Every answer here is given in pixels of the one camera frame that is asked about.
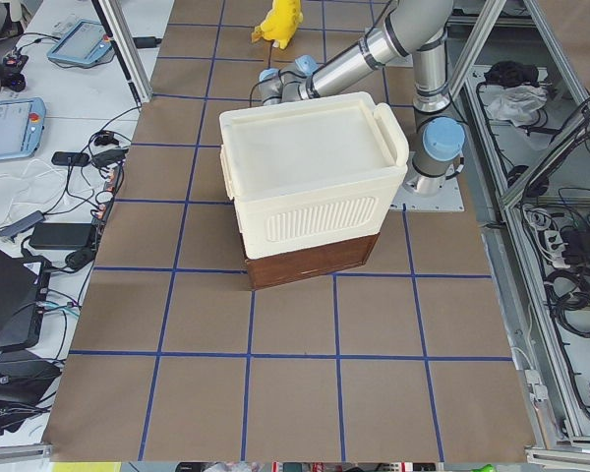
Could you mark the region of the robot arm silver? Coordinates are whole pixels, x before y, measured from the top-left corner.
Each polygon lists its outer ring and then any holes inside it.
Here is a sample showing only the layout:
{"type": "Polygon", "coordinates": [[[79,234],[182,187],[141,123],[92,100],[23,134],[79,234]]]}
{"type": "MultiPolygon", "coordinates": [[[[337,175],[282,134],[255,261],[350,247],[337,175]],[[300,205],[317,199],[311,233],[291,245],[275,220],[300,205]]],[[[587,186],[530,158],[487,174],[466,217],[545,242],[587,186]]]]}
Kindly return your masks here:
{"type": "Polygon", "coordinates": [[[389,106],[412,106],[413,155],[404,184],[421,194],[457,177],[465,133],[447,116],[446,23],[450,1],[323,1],[324,63],[308,56],[261,72],[250,94],[265,105],[327,96],[355,88],[367,77],[382,78],[389,106]]]}

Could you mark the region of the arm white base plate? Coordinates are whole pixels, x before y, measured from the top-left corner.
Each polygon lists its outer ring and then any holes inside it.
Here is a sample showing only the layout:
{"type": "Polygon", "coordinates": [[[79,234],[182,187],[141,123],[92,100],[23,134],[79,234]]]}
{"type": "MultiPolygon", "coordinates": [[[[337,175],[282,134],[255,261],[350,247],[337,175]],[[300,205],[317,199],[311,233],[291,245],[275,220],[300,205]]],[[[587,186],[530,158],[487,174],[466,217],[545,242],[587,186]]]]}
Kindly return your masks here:
{"type": "Polygon", "coordinates": [[[441,177],[431,178],[420,174],[413,166],[415,151],[409,152],[408,171],[404,182],[393,197],[390,210],[413,212],[464,212],[458,179],[449,178],[457,167],[448,164],[441,177]]]}

